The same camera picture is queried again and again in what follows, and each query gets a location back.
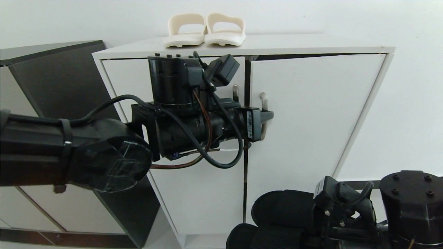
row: metal handle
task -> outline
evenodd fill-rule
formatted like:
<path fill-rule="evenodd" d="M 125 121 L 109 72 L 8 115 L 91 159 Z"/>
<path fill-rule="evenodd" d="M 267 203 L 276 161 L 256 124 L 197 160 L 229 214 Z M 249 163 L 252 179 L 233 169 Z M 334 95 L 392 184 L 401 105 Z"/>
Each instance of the metal handle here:
<path fill-rule="evenodd" d="M 234 100 L 235 102 L 239 102 L 238 96 L 239 96 L 238 85 L 234 85 L 232 87 L 232 100 Z"/>
<path fill-rule="evenodd" d="M 268 110 L 268 95 L 266 93 L 260 93 L 260 99 L 261 99 L 261 109 L 263 111 L 267 111 Z M 263 123 L 261 125 L 261 139 L 260 140 L 264 140 L 264 137 L 266 136 L 266 130 L 268 128 L 267 122 Z"/>

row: slipper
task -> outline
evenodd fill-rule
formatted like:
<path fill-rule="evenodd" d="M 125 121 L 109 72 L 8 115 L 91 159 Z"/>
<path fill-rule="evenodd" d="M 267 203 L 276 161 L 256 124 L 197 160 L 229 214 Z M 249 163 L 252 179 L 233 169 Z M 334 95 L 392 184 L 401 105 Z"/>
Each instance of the slipper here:
<path fill-rule="evenodd" d="M 271 191 L 260 196 L 252 206 L 251 216 L 257 226 L 298 227 L 305 235 L 315 235 L 325 218 L 315 206 L 314 194 L 296 190 Z"/>
<path fill-rule="evenodd" d="M 303 229 L 239 224 L 229 234 L 226 249 L 300 249 Z"/>
<path fill-rule="evenodd" d="M 240 30 L 214 30 L 214 24 L 219 22 L 236 24 Z M 246 39 L 245 22 L 241 18 L 212 13 L 207 16 L 206 23 L 208 34 L 205 35 L 205 43 L 240 46 Z"/>
<path fill-rule="evenodd" d="M 188 32 L 179 34 L 180 27 L 187 24 L 202 24 L 201 32 Z M 207 34 L 205 18 L 199 14 L 186 13 L 171 16 L 168 20 L 169 36 L 163 40 L 165 47 L 182 47 L 185 45 L 200 45 L 205 41 Z"/>

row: white slipper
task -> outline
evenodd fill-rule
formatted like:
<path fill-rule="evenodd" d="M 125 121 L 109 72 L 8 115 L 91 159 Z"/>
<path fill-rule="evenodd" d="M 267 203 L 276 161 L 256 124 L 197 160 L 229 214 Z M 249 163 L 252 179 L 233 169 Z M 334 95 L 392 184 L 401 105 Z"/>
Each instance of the white slipper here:
<path fill-rule="evenodd" d="M 204 26 L 201 32 L 188 32 L 179 34 L 180 27 L 187 24 L 202 24 Z M 168 20 L 169 36 L 163 40 L 165 47 L 183 45 L 200 45 L 205 40 L 207 33 L 205 18 L 199 14 L 186 13 L 171 16 Z"/>
<path fill-rule="evenodd" d="M 219 22 L 236 24 L 240 30 L 214 30 L 214 24 Z M 206 24 L 208 26 L 208 34 L 205 35 L 206 43 L 240 46 L 246 39 L 245 22 L 241 18 L 212 13 L 206 18 Z"/>

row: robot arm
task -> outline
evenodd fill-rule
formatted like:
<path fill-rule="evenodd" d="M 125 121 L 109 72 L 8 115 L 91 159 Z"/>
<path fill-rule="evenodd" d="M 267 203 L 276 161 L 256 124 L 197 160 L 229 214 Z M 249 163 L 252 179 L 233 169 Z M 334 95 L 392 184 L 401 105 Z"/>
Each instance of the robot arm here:
<path fill-rule="evenodd" d="M 115 192 L 137 184 L 150 168 L 189 167 L 202 159 L 230 168 L 241 158 L 243 139 L 260 140 L 261 124 L 273 112 L 241 107 L 220 99 L 216 87 L 230 83 L 239 64 L 231 55 L 209 65 L 198 54 L 190 57 L 148 57 L 154 101 L 133 95 L 116 97 L 79 120 L 27 117 L 1 111 L 0 186 L 53 184 L 56 193 L 67 183 L 102 192 Z M 109 105 L 132 99 L 132 122 L 93 119 Z M 149 144 L 143 139 L 147 128 Z M 220 142 L 237 139 L 236 158 L 227 164 L 208 152 Z M 182 165 L 157 165 L 160 156 L 176 160 L 192 153 L 200 156 Z"/>

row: label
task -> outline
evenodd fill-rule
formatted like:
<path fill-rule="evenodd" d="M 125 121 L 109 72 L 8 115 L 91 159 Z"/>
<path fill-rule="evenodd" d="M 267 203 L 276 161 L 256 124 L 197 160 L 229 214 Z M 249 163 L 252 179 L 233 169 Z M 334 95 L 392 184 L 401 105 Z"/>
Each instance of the label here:
<path fill-rule="evenodd" d="M 320 194 L 320 192 L 323 191 L 323 186 L 325 185 L 325 177 L 319 182 L 317 183 L 317 186 L 315 187 L 315 191 L 314 191 L 314 198 Z"/>
<path fill-rule="evenodd" d="M 246 121 L 248 123 L 248 138 L 252 139 L 252 112 L 246 113 Z"/>

